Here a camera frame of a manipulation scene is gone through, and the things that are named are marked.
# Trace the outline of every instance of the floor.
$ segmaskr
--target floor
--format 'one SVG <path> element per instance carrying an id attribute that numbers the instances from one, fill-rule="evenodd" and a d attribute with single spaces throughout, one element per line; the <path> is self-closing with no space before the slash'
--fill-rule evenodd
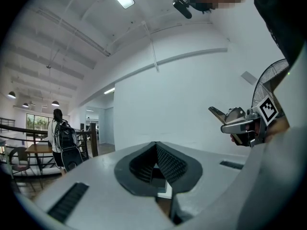
<path id="1" fill-rule="evenodd" d="M 115 151 L 115 146 L 112 144 L 97 144 L 98 148 L 98 155 L 108 154 Z M 91 142 L 87 142 L 87 149 L 89 153 L 90 159 L 92 156 L 92 148 L 91 148 Z M 30 198 L 33 200 L 37 195 L 39 195 L 44 189 L 46 189 L 48 186 L 50 186 L 52 183 L 54 183 L 56 180 L 60 179 L 61 175 L 53 175 L 41 178 L 40 180 L 38 178 L 16 178 L 16 182 L 18 184 L 18 187 L 16 186 L 16 183 L 14 180 L 12 180 L 12 189 L 15 192 L 20 192 L 25 195 L 27 198 Z"/>

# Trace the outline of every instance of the fan grille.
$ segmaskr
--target fan grille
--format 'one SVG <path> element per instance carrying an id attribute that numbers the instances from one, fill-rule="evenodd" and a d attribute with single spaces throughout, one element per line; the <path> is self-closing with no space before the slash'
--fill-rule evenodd
<path id="1" fill-rule="evenodd" d="M 283 78 L 286 71 L 289 70 L 289 64 L 286 59 L 281 59 L 276 61 L 275 63 L 271 64 L 261 75 L 261 77 L 258 80 L 258 83 L 256 85 L 254 95 L 253 95 L 253 101 L 252 106 L 256 106 L 259 102 L 261 102 L 264 97 L 267 95 L 270 95 L 270 97 L 273 99 L 277 109 L 279 112 L 282 112 L 281 106 L 279 102 L 277 101 L 276 97 L 273 94 L 273 91 L 276 86 L 274 86 L 276 83 L 272 82 L 272 79 L 280 76 L 280 79 Z"/>

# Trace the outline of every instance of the table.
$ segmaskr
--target table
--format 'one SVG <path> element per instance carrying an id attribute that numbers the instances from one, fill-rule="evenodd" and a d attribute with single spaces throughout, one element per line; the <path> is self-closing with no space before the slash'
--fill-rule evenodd
<path id="1" fill-rule="evenodd" d="M 39 171 L 43 174 L 43 167 L 38 158 L 39 153 L 52 153 L 52 147 L 48 146 L 48 144 L 32 144 L 25 152 L 34 153 L 37 161 L 37 165 L 39 167 Z"/>

